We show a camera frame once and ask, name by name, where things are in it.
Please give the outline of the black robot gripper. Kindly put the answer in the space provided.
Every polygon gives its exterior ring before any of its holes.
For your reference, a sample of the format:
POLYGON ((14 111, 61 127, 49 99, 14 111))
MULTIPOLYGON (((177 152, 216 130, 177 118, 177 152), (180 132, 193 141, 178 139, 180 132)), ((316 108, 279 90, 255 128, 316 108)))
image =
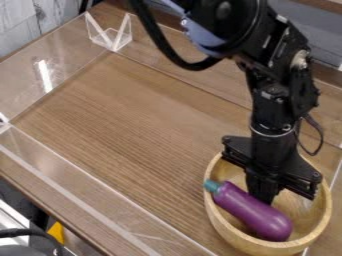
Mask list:
POLYGON ((221 159, 243 169, 255 198, 265 196, 271 204, 283 189, 308 200, 315 198, 321 174, 297 152, 296 127, 279 133, 251 127, 249 137, 225 135, 221 144, 221 159))

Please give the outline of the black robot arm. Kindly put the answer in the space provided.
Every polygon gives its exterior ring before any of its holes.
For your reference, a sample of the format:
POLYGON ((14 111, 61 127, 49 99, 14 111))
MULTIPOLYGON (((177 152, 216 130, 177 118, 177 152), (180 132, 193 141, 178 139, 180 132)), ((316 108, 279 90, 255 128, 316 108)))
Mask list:
POLYGON ((221 158, 244 169, 248 193, 269 204, 284 189, 315 197, 321 174, 297 153, 300 123, 313 123, 319 89, 308 40, 267 0, 162 0, 181 12, 184 34, 205 54, 185 61, 173 50, 144 0, 128 0, 156 47, 178 67, 201 71, 223 59, 245 74, 252 98, 249 137, 221 138, 221 158))

